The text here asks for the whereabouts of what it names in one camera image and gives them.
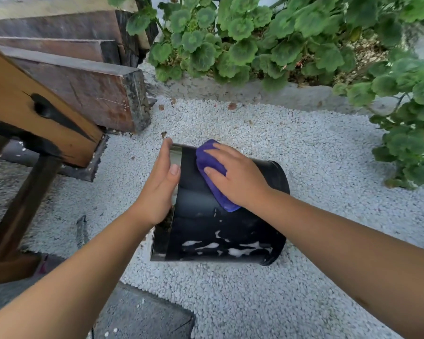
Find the forearm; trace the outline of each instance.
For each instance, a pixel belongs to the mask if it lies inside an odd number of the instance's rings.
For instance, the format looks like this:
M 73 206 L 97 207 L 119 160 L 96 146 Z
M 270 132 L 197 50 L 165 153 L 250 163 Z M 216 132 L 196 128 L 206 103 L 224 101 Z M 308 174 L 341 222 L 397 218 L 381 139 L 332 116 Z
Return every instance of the forearm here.
M 250 210 L 368 312 L 404 337 L 424 338 L 423 249 L 278 191 Z
M 0 338 L 84 339 L 151 227 L 136 213 L 126 211 L 0 310 Z

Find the hand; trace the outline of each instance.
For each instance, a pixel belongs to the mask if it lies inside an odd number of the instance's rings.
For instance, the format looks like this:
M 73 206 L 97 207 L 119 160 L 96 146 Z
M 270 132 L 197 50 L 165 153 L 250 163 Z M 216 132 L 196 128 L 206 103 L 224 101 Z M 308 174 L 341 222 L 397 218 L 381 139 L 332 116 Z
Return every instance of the hand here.
M 181 177 L 179 165 L 170 165 L 172 144 L 171 138 L 163 141 L 151 174 L 140 196 L 129 209 L 136 214 L 139 221 L 151 227 L 162 222 L 168 214 L 171 208 L 171 196 Z
M 226 176 L 213 168 L 206 167 L 204 172 L 215 186 L 233 203 L 244 208 L 251 206 L 271 188 L 254 162 L 236 149 L 214 143 L 217 149 L 205 150 L 226 168 Z

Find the purple sponge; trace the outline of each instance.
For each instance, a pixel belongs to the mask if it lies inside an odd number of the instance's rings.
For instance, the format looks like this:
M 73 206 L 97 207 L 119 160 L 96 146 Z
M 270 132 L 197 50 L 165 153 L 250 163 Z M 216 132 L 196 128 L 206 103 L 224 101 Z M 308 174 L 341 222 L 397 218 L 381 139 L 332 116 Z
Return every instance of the purple sponge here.
M 206 166 L 210 166 L 211 168 L 214 168 L 219 173 L 226 176 L 226 169 L 218 160 L 216 160 L 214 157 L 212 157 L 210 154 L 204 152 L 204 150 L 208 149 L 214 149 L 213 143 L 217 143 L 214 139 L 210 139 L 204 144 L 202 144 L 200 147 L 196 149 L 196 165 L 198 166 L 199 173 L 201 176 L 205 179 L 206 183 L 208 184 L 212 194 L 215 196 L 215 199 L 218 201 L 218 203 L 228 212 L 235 211 L 240 208 L 240 206 L 236 205 L 235 203 L 232 203 L 223 193 L 218 190 L 218 188 L 213 184 L 209 176 L 206 175 L 204 172 L 204 168 Z

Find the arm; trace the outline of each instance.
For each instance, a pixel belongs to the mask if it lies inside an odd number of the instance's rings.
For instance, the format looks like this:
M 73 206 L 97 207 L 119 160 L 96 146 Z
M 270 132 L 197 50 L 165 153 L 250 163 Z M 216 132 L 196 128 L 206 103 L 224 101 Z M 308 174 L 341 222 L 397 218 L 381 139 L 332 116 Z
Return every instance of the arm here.
M 171 207 L 179 182 L 170 139 L 135 203 L 66 262 L 0 310 L 0 338 L 85 339 L 136 248 Z
M 423 249 L 271 189 L 251 159 L 215 147 L 208 153 L 226 176 L 211 168 L 206 173 L 223 194 L 283 233 L 385 325 L 406 338 L 424 338 Z

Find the right hand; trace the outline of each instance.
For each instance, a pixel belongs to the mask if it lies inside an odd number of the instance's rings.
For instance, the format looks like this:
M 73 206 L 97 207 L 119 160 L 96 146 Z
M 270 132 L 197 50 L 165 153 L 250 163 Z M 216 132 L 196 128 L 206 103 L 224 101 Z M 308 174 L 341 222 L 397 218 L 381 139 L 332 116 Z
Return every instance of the right hand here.
M 204 172 L 233 203 L 249 209 L 262 194 L 271 190 L 259 168 L 250 158 L 227 145 L 214 143 L 213 146 L 216 149 L 205 152 L 224 165 L 226 176 L 211 167 L 206 167 Z

